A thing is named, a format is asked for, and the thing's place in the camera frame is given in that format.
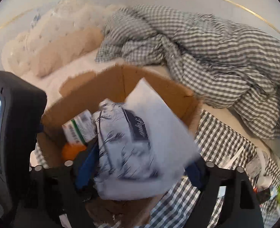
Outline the white curved tube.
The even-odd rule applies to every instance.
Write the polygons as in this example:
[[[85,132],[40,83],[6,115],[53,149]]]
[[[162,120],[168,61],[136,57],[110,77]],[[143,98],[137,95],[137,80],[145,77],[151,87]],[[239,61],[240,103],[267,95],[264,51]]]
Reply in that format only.
[[[257,156],[259,157],[259,162],[261,164],[261,171],[260,171],[259,175],[262,177],[265,174],[265,170],[266,170],[266,166],[267,166],[267,162],[268,162],[269,158],[268,158],[268,154],[266,153],[266,151],[262,150],[259,147],[256,148],[256,153],[257,153]]]

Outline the orange fruit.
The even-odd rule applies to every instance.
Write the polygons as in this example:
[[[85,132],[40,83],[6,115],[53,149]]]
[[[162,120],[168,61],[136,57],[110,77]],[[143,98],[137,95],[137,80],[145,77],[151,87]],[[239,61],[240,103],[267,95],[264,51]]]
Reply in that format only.
[[[87,147],[85,145],[66,143],[61,151],[62,159],[63,161],[73,161],[81,151],[85,151],[86,149]]]

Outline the gingham duvet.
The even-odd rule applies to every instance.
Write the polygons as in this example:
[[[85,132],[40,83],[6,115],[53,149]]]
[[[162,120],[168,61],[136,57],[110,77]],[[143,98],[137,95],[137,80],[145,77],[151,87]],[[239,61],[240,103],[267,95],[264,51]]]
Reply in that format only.
[[[280,136],[280,40],[212,14],[164,6],[117,10],[96,61],[165,64],[206,104],[233,108],[261,139]]]

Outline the gingham bed sheet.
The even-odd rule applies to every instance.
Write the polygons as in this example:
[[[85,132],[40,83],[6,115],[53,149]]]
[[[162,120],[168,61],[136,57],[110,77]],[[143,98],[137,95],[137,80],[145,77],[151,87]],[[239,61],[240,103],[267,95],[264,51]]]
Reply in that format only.
[[[255,156],[255,146],[238,132],[218,120],[212,114],[203,110],[199,128],[195,139],[200,154],[205,161],[212,161],[219,165],[225,157],[232,157],[241,146],[244,147],[232,167],[245,167]],[[38,164],[49,168],[38,144],[34,150]],[[266,175],[271,176],[275,188],[280,186],[280,169],[273,159],[266,163]],[[140,227],[183,227],[186,219],[199,197],[199,191],[193,187],[188,179],[183,179],[159,201],[151,211],[150,223]],[[208,227],[216,227],[220,208],[224,198],[218,198]],[[264,227],[273,227],[279,219],[276,199],[268,200],[261,205]]]

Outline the clear plastic bottle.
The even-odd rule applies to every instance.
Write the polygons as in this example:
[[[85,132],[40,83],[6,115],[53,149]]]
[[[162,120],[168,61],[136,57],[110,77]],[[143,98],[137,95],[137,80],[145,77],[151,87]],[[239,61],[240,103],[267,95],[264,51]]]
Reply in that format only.
[[[263,165],[265,165],[265,159],[263,158],[261,161],[256,154],[253,159],[247,163],[245,168],[246,174],[249,178],[257,177],[260,174]]]

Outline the floral tissue pack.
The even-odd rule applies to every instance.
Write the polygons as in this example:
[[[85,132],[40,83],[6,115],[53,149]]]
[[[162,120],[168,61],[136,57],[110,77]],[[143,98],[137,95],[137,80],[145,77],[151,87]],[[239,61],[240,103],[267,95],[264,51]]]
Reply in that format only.
[[[199,153],[187,127],[141,79],[123,103],[109,99],[94,114],[105,200],[138,200],[165,193]]]

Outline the green white carton box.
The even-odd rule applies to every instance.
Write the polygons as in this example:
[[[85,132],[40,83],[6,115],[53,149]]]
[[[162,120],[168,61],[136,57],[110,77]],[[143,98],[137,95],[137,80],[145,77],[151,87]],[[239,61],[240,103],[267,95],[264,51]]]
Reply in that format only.
[[[86,146],[97,135],[96,124],[89,110],[85,110],[62,125],[69,144]]]

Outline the cardboard box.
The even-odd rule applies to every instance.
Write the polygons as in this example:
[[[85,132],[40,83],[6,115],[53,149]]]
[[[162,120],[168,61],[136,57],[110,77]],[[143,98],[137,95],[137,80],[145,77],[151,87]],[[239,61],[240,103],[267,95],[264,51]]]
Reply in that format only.
[[[62,97],[44,112],[41,119],[44,131],[37,136],[46,164],[54,168],[64,162],[62,148],[66,139],[62,124],[84,110],[96,112],[99,103],[106,98],[123,102],[142,78],[194,135],[199,125],[202,102],[191,89],[155,70],[116,64],[99,73],[89,71],[68,78],[59,88]],[[120,221],[121,227],[149,227],[154,222],[154,212],[162,198],[163,195],[136,201],[98,199],[86,204],[86,209],[99,224],[113,225],[115,221]]]

